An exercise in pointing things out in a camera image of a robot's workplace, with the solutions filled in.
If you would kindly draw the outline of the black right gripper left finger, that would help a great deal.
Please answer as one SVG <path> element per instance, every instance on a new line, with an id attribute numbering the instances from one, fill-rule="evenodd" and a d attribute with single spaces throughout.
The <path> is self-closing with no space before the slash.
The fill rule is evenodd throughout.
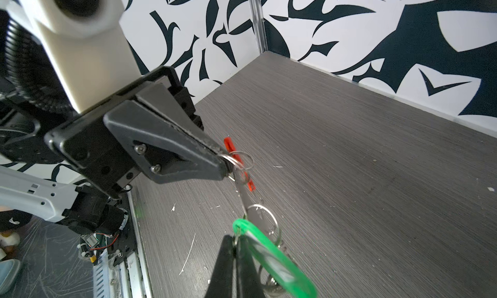
<path id="1" fill-rule="evenodd" d="M 234 237 L 225 235 L 221 241 L 205 298 L 231 298 L 233 296 L 235 262 Z"/>

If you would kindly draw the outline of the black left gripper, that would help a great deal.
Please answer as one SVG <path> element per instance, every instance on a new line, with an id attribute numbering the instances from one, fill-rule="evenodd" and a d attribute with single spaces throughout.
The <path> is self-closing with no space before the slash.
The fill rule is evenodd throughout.
<path id="1" fill-rule="evenodd" d="M 204 133 L 188 89 L 170 66 L 55 127 L 44 140 L 111 198 L 140 173 L 157 184 L 222 180 L 229 173 L 223 148 Z"/>

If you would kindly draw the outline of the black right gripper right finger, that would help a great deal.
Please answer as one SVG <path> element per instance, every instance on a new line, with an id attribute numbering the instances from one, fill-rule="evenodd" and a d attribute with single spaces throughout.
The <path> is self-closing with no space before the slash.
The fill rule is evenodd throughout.
<path id="1" fill-rule="evenodd" d="M 241 236 L 236 244 L 236 290 L 238 298 L 265 298 L 249 250 L 249 240 Z"/>

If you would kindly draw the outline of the green tagged key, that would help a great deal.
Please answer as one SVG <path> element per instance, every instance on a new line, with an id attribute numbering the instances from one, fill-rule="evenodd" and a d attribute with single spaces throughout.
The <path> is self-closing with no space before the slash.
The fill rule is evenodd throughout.
<path id="1" fill-rule="evenodd" d="M 251 255 L 286 292 L 298 298 L 317 297 L 311 280 L 253 223 L 237 219 L 232 226 L 235 234 L 248 238 Z"/>

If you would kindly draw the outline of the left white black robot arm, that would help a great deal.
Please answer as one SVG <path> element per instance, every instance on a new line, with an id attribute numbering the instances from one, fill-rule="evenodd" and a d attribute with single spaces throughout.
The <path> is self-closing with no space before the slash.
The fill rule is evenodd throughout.
<path id="1" fill-rule="evenodd" d="M 13 162 L 66 163 L 82 185 L 1 168 L 1 204 L 74 232 L 114 234 L 130 214 L 111 204 L 137 176 L 157 184 L 222 180 L 226 150 L 204 131 L 189 91 L 162 66 L 81 114 L 54 114 L 1 96 L 1 155 Z"/>

